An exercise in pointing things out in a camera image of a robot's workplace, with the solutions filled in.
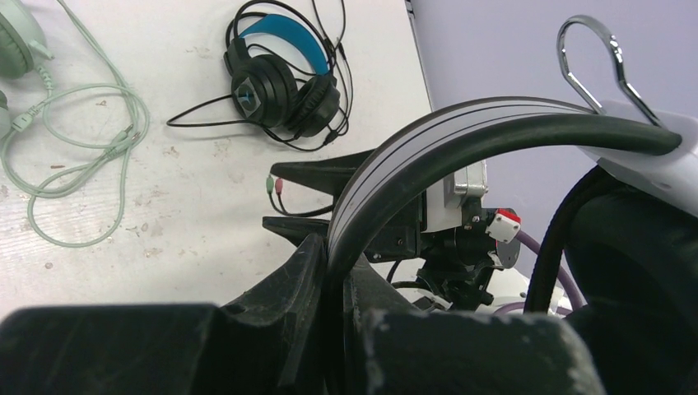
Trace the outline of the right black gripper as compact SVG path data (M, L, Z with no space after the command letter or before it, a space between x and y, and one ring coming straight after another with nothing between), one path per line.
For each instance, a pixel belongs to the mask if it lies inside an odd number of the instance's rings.
M355 172L373 154L357 152L326 160L281 162L271 166L270 174L304 187L339 197ZM326 237L329 220L265 216L262 227L298 247L309 235ZM389 262L417 258L421 251L421 232L426 228L426 192L412 199L376 234L365 249L369 262Z

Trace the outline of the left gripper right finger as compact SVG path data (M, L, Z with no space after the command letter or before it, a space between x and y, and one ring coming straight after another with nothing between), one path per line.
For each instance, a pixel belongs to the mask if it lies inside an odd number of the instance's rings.
M365 259L343 284L346 394L602 394L581 337L542 314L424 312Z

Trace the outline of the white black headphones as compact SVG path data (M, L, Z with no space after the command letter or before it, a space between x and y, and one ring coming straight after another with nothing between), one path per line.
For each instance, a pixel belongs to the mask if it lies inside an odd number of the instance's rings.
M570 71L565 37L586 26L612 55L626 101L606 109ZM585 106L533 97L472 100L409 124L352 176L328 231L323 289L337 298L381 228L437 179L508 156L532 196L569 187L542 239L525 310L550 304L567 262L588 301L582 319L606 389L697 391L697 125L653 111L627 81L617 40L589 16L556 39L565 80Z

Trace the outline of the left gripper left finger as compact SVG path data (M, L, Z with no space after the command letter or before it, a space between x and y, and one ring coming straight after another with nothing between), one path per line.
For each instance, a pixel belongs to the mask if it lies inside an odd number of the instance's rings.
M312 338L326 267L309 235L229 304L49 306L1 325L4 394L320 393Z

